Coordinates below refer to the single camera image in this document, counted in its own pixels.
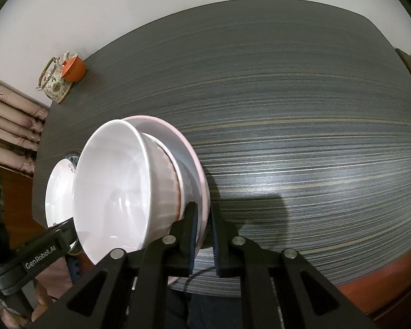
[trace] orange bowl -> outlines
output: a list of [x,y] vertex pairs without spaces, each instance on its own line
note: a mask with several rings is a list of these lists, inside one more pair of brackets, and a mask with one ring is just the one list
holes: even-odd
[[76,54],[62,67],[61,78],[68,81],[80,81],[87,71],[84,61]]

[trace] plate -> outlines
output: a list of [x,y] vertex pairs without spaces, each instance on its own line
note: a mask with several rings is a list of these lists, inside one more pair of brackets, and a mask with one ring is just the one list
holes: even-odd
[[72,214],[72,187],[76,167],[67,158],[60,160],[53,168],[45,192],[45,219],[47,226],[62,223]]
[[198,254],[206,236],[210,193],[206,175],[195,150],[179,130],[158,117],[137,115],[126,117],[124,120],[139,132],[159,139],[184,166],[191,180],[193,200],[198,204],[198,234],[195,248],[195,254]]

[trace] dark striped tabletop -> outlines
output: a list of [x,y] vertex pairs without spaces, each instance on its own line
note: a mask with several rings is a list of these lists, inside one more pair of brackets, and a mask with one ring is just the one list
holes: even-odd
[[[85,62],[45,124],[38,222],[61,157],[106,121],[147,114],[192,143],[212,203],[240,234],[298,249],[334,284],[411,249],[411,76],[365,17],[300,0],[220,2],[142,26]],[[239,293],[237,279],[216,278],[210,248],[175,287]]]

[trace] silver bolt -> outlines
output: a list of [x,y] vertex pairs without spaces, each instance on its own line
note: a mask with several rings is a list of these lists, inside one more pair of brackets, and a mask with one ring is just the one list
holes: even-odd
[[124,251],[122,249],[114,249],[110,252],[111,258],[118,260],[119,258],[122,258],[124,254]]
[[175,241],[176,241],[176,237],[173,235],[166,235],[165,237],[163,237],[163,243],[166,245],[171,245]]
[[298,252],[295,251],[294,249],[286,249],[283,254],[285,255],[285,257],[287,258],[296,258],[298,255]]
[[240,246],[243,245],[245,243],[245,237],[243,236],[235,236],[233,237],[233,239],[231,240],[231,242],[236,245],[236,246]]

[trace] white wall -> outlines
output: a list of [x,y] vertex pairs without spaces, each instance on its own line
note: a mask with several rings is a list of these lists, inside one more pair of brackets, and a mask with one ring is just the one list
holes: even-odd
[[[160,17],[223,0],[9,0],[0,11],[0,79],[45,105],[35,91],[52,56],[86,58]],[[394,47],[411,53],[411,18],[398,0],[310,0],[369,18]]]

